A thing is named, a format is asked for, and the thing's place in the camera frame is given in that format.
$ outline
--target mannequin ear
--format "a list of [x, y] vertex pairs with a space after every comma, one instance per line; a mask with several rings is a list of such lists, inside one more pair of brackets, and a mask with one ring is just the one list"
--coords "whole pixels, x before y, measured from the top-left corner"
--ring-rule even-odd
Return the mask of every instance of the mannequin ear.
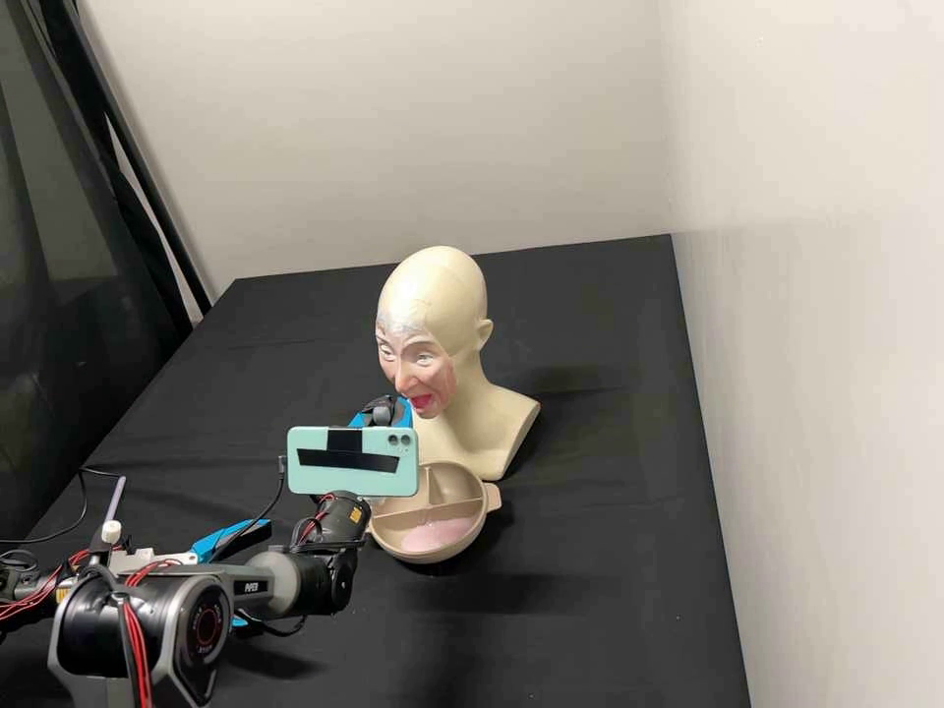
[[489, 341], [489, 338], [492, 336], [492, 330], [495, 328], [495, 324], [491, 320], [480, 320], [479, 325], [476, 329], [476, 335], [478, 337], [478, 349], [481, 350], [485, 346], [486, 342]]

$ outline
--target beige divided bowl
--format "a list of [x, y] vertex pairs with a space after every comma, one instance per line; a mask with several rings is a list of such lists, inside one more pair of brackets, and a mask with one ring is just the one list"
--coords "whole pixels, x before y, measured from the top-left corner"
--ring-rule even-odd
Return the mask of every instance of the beige divided bowl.
[[482, 530], [486, 514], [501, 506], [496, 485], [482, 482], [461, 465], [430, 462], [420, 467], [419, 489], [413, 497], [389, 498], [372, 507], [370, 530], [392, 556], [434, 563], [467, 549]]

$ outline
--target white wall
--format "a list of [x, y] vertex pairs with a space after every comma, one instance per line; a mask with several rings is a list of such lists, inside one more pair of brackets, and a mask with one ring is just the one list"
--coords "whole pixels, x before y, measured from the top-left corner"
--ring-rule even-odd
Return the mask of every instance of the white wall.
[[664, 225], [656, 2], [79, 9], [213, 297], [432, 243]]
[[663, 2], [673, 228], [757, 708], [944, 705], [944, 6]]

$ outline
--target label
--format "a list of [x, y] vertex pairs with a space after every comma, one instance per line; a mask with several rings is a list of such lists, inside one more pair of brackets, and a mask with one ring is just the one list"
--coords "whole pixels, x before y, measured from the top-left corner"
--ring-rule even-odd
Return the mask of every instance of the label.
[[255, 595], [268, 590], [266, 580], [237, 580], [233, 583], [234, 595]]

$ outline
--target pink food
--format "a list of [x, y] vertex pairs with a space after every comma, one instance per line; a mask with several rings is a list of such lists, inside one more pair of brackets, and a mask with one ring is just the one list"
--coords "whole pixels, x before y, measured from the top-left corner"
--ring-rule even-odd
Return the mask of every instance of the pink food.
[[407, 553], [423, 553], [448, 546], [465, 537], [475, 526], [475, 517], [430, 521], [411, 529], [400, 544]]

